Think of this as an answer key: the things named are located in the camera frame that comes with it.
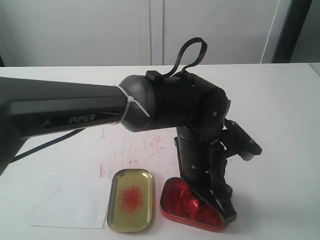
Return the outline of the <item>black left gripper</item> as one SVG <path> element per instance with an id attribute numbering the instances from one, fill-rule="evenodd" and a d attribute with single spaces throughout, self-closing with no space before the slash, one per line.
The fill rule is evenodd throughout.
<path id="1" fill-rule="evenodd" d="M 175 145 L 180 176 L 196 199 L 217 212 L 222 224 L 232 223 L 237 212 L 232 204 L 233 189 L 225 181 L 227 159 L 217 132 L 204 135 L 187 126 L 177 127 Z"/>

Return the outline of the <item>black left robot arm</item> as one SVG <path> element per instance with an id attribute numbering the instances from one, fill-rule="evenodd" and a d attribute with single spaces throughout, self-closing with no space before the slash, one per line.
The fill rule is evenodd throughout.
<path id="1" fill-rule="evenodd" d="M 2 77 L 0 169 L 15 162 L 27 139 L 120 123 L 131 132 L 176 128 L 182 179 L 225 224 L 237 213 L 225 181 L 230 100 L 225 91 L 188 72 L 172 77 L 148 71 L 118 86 Z"/>

